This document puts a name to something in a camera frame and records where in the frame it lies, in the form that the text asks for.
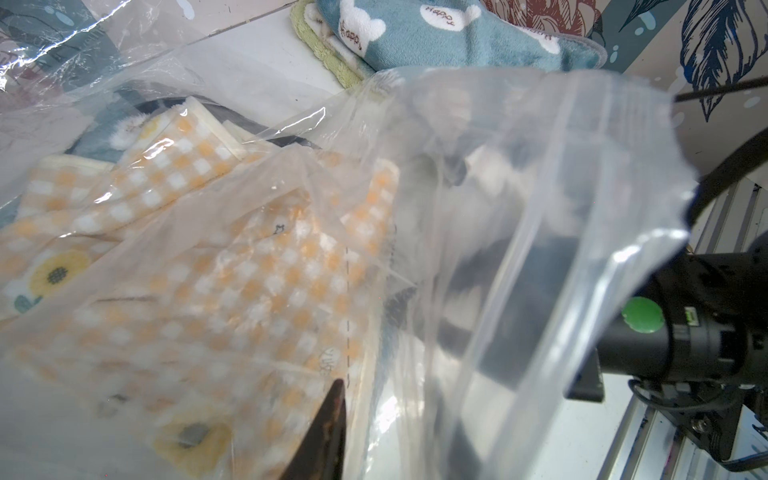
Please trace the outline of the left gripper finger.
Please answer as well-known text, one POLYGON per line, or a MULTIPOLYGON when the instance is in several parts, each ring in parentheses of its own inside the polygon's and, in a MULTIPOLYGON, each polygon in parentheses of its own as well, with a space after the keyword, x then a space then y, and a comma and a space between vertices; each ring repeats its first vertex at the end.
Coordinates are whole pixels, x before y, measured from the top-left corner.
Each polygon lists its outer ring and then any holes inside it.
POLYGON ((347 431, 346 388, 333 381, 295 455, 280 480, 340 480, 347 431))

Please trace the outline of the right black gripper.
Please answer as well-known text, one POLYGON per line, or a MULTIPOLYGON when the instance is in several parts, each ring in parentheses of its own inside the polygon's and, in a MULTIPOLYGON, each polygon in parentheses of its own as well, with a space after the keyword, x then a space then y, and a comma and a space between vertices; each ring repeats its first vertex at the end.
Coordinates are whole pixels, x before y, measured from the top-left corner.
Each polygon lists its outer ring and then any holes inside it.
POLYGON ((478 149, 421 154, 396 199, 399 258, 412 279, 387 312, 414 347, 406 372, 404 479, 522 479, 589 338, 568 312, 595 244, 603 159, 478 149))

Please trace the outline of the clear plastic vacuum bag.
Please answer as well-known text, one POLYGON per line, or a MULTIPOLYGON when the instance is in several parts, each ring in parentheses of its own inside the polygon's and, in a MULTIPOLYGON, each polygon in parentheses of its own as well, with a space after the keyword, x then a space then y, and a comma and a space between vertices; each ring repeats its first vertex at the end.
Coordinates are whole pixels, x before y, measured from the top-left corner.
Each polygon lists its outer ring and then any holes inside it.
POLYGON ((327 97, 254 45, 2 3, 2 477, 525 477, 687 239, 670 96, 415 66, 327 97))

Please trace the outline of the green fleece blanket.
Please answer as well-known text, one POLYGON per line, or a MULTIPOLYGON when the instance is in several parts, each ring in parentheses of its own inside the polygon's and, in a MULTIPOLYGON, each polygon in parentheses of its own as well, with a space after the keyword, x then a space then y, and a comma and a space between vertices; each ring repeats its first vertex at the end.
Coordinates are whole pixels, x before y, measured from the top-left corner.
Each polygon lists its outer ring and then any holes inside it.
POLYGON ((374 74, 370 66, 335 36, 314 1, 297 1, 289 18, 297 37, 343 88, 358 85, 374 74))

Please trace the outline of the teal bear print blanket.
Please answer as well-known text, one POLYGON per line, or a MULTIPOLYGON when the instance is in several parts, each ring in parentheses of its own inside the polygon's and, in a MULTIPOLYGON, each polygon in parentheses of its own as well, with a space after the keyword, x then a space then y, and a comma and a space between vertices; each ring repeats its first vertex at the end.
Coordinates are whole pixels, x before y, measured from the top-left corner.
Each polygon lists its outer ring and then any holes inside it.
POLYGON ((406 66, 597 69, 591 40, 514 26, 479 1, 316 1, 325 29, 378 72, 406 66))

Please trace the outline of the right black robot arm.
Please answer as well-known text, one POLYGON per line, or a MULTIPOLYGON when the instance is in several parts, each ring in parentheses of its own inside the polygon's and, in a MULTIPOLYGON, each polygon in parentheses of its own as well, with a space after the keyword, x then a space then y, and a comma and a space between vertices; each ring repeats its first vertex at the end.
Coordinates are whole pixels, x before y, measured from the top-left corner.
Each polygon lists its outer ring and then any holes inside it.
POLYGON ((739 457, 742 410, 767 432, 767 232, 748 250, 680 251, 650 275, 595 350, 565 398, 601 402, 602 373, 630 375, 634 400, 736 473, 767 471, 767 450, 739 457))

